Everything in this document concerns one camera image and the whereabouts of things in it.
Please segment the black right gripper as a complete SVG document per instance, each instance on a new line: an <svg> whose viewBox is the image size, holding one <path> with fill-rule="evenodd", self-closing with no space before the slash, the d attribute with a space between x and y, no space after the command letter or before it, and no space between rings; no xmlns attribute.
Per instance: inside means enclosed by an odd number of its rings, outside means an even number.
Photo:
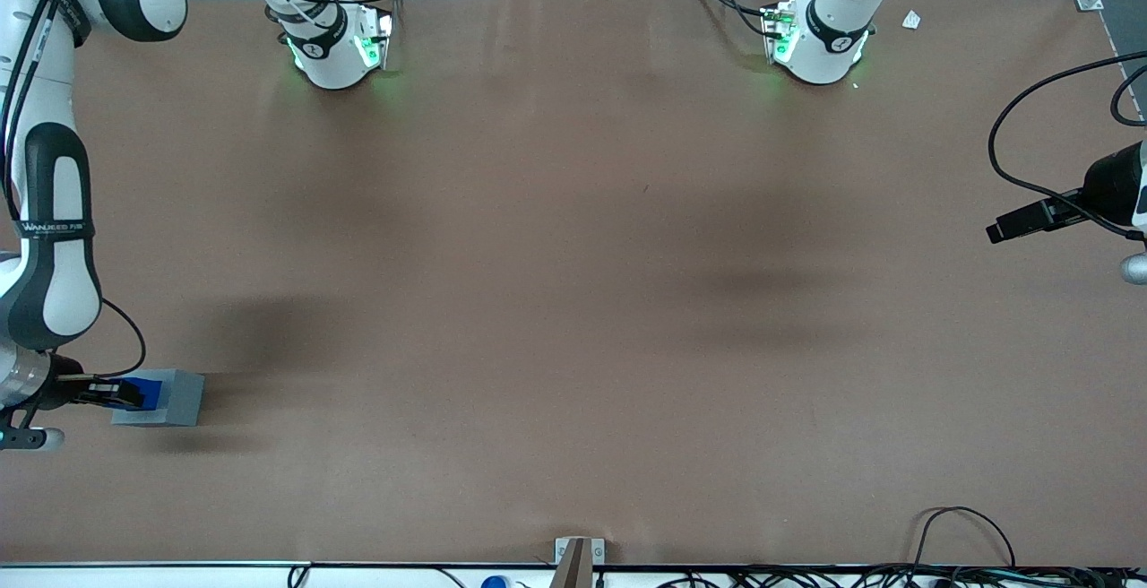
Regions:
<svg viewBox="0 0 1147 588"><path fill-rule="evenodd" d="M33 395L37 410L54 410L68 403L89 403L112 410L142 410L146 395L135 383L118 383L119 375L89 375L70 356L47 352L48 373Z"/></svg>

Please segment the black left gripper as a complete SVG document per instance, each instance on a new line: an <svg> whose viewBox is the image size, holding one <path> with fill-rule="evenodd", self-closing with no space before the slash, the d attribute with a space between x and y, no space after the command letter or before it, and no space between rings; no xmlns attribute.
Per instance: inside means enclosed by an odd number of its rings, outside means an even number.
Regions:
<svg viewBox="0 0 1147 588"><path fill-rule="evenodd" d="M1142 205L1142 143L1126 146L1095 160L1084 175L1080 191L1052 195L1016 211L996 217L988 225L988 240L1000 244L1038 232L1056 232L1069 224L1107 224L1119 229L1140 229L1136 213Z"/></svg>

